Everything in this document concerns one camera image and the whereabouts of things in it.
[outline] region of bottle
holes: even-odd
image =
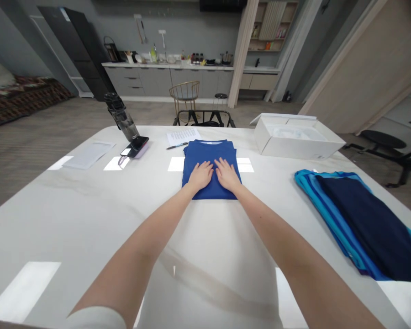
[[[155,43],[154,43],[154,48],[151,49],[151,61],[152,61],[153,63],[156,63],[156,62],[157,62],[157,59],[158,59],[158,56],[157,56],[157,47],[155,46]]]
[[[122,130],[128,142],[132,143],[140,134],[131,116],[126,110],[125,104],[116,93],[106,93],[104,101],[108,107],[108,112],[113,117],[117,127]]]

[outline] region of smartphone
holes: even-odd
[[[121,156],[135,158],[143,146],[148,142],[149,137],[137,136],[134,140],[120,153]]]

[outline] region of bar stool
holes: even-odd
[[[213,99],[212,110],[214,110],[214,111],[224,111],[225,107],[226,107],[226,106],[224,106],[224,100],[226,100],[227,98],[228,98],[228,96],[226,94],[222,94],[222,93],[215,94],[215,98]]]
[[[189,108],[187,107],[187,102],[190,103],[190,109],[196,110],[195,100],[198,99],[200,91],[200,82],[199,81],[190,81],[184,82],[182,84],[173,86],[169,89],[169,94],[174,99],[175,104],[175,115],[179,113],[179,102],[184,102],[186,110],[188,111]]]

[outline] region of hand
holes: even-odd
[[[219,158],[219,161],[215,160],[215,164],[217,165],[216,175],[218,176],[218,180],[222,187],[234,193],[238,187],[242,186],[242,183],[234,170],[234,166],[230,166],[227,160]]]
[[[211,164],[210,161],[204,161],[201,165],[197,163],[190,174],[188,184],[196,191],[199,191],[210,183],[212,175],[213,164]]]

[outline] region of white sleeve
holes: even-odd
[[[126,329],[125,320],[115,310],[103,306],[83,308],[70,315],[63,329]]]

